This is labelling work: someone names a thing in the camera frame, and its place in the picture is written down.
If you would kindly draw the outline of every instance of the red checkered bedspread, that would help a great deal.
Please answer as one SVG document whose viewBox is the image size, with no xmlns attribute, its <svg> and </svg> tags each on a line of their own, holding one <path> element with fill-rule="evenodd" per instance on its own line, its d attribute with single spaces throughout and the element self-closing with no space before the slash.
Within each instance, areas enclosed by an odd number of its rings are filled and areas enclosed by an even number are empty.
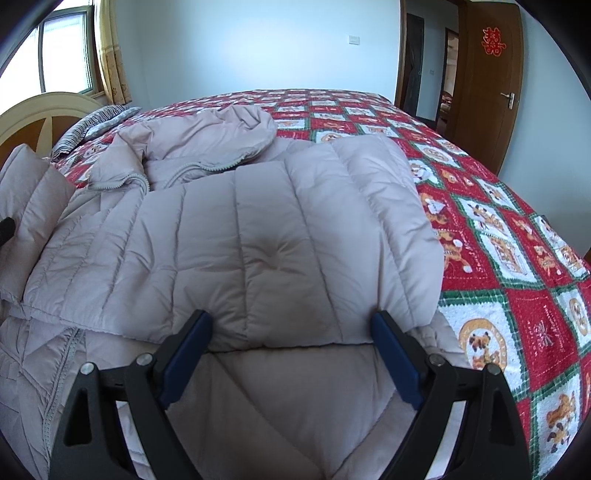
<svg viewBox="0 0 591 480">
<path fill-rule="evenodd" d="M 83 187 L 121 128 L 204 108 L 254 103 L 282 137 L 330 141 L 383 133 L 406 153 L 445 250 L 440 310 L 474 368 L 505 373 L 530 445 L 534 478 L 557 462 L 591 404 L 587 264 L 506 185 L 385 98 L 342 90 L 256 90 L 141 113 L 59 162 Z"/>
</svg>

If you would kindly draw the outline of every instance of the metal screw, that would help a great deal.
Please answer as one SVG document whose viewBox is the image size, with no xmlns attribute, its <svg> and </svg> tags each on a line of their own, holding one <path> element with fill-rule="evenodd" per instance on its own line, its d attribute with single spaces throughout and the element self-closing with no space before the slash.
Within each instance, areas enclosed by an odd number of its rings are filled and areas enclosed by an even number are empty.
<svg viewBox="0 0 591 480">
<path fill-rule="evenodd" d="M 445 365 L 445 359 L 438 353 L 432 353 L 429 355 L 429 363 L 436 367 L 441 367 L 442 365 Z"/>
<path fill-rule="evenodd" d="M 497 364 L 486 364 L 486 369 L 490 374 L 498 375 L 501 373 L 501 369 Z"/>
<path fill-rule="evenodd" d="M 138 358 L 135 359 L 135 363 L 145 367 L 152 362 L 152 359 L 153 357 L 151 353 L 142 353 Z"/>
<path fill-rule="evenodd" d="M 82 366 L 80 367 L 80 373 L 82 375 L 88 375 L 94 369 L 95 369 L 95 365 L 93 363 L 86 362 L 85 364 L 82 364 Z"/>
</svg>

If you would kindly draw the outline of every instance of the window glass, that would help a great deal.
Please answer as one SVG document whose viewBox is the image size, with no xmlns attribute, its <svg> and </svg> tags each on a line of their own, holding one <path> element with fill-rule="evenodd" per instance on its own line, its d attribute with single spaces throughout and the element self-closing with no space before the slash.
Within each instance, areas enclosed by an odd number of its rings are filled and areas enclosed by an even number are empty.
<svg viewBox="0 0 591 480">
<path fill-rule="evenodd" d="M 25 39 L 0 77 L 0 113 L 40 93 L 36 28 Z"/>
<path fill-rule="evenodd" d="M 64 0 L 56 7 L 56 10 L 72 7 L 87 7 L 88 5 L 92 5 L 92 0 Z"/>
<path fill-rule="evenodd" d="M 43 73 L 46 92 L 83 92 L 92 89 L 86 14 L 48 20 L 43 28 Z"/>
</svg>

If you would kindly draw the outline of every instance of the wooden door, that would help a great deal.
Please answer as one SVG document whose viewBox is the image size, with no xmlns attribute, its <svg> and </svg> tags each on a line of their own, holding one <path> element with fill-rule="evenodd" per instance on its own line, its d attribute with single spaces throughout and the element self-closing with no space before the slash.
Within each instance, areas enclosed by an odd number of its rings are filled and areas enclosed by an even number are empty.
<svg viewBox="0 0 591 480">
<path fill-rule="evenodd" d="M 523 77 L 521 13 L 514 4 L 466 2 L 446 138 L 491 172 L 511 140 Z"/>
<path fill-rule="evenodd" d="M 417 114 L 418 94 L 421 88 L 423 71 L 423 45 L 425 38 L 425 19 L 407 14 L 407 46 L 405 55 L 405 84 L 402 89 L 402 110 L 409 115 Z"/>
</svg>

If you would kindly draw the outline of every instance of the curtain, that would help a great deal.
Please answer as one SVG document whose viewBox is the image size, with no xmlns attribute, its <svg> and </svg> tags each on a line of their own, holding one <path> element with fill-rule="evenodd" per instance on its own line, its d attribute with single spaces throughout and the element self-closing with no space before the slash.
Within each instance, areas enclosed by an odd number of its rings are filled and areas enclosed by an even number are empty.
<svg viewBox="0 0 591 480">
<path fill-rule="evenodd" d="M 111 103 L 124 105 L 131 101 L 115 24 L 115 1 L 95 0 L 95 39 L 100 76 Z"/>
</svg>

